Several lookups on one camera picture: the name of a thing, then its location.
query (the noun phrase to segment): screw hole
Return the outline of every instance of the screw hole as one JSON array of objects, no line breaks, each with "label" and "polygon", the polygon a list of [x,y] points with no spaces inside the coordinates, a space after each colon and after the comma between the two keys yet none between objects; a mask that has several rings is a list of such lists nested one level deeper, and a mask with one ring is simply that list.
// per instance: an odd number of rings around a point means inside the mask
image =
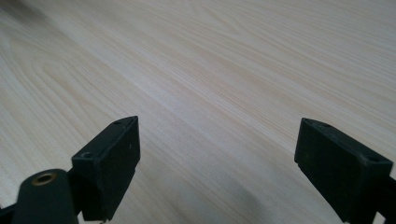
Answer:
[{"label": "screw hole", "polygon": [[91,157],[91,156],[92,156],[92,153],[91,153],[91,152],[84,152],[84,153],[81,154],[81,157],[82,157],[82,158],[89,158],[89,157]]},{"label": "screw hole", "polygon": [[35,179],[33,179],[32,184],[34,186],[46,185],[46,184],[52,182],[55,178],[56,178],[55,173],[46,173],[46,174],[40,175],[40,176],[36,177]]}]

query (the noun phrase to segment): light wood grain surface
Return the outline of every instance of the light wood grain surface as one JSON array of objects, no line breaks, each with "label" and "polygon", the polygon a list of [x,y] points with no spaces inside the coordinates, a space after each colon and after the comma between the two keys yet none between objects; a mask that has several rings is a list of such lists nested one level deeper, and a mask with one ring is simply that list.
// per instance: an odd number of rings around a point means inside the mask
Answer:
[{"label": "light wood grain surface", "polygon": [[396,161],[395,11],[392,0],[1,0],[0,204],[137,115],[142,159],[111,223],[341,223],[293,161],[300,120]]}]

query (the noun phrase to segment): black plastic bracket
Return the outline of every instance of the black plastic bracket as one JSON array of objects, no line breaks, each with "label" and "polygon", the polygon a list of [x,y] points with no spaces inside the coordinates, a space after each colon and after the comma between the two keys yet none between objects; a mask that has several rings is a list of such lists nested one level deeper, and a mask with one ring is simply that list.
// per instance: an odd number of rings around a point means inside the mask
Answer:
[{"label": "black plastic bracket", "polygon": [[140,160],[138,118],[108,125],[72,157],[73,168],[47,170],[21,184],[18,200],[0,210],[1,224],[111,220]]},{"label": "black plastic bracket", "polygon": [[302,119],[294,160],[344,222],[396,216],[393,162],[329,124]]}]

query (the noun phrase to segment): tabletop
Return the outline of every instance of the tabletop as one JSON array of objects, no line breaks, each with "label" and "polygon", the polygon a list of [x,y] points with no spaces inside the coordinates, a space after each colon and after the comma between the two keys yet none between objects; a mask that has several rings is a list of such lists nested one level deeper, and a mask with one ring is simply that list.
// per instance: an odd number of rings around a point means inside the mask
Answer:
[{"label": "tabletop", "polygon": [[0,0],[0,204],[138,116],[141,161],[110,223],[341,223],[293,160],[300,121],[396,161],[395,11],[391,0]]}]

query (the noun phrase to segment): wood grain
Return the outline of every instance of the wood grain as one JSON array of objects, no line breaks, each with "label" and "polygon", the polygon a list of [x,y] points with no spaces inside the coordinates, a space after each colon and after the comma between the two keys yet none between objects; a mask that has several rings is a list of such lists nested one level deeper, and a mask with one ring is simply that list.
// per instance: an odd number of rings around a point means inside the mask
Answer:
[{"label": "wood grain", "polygon": [[341,223],[293,161],[300,119],[396,161],[395,11],[1,0],[0,204],[137,115],[142,160],[111,223]]}]

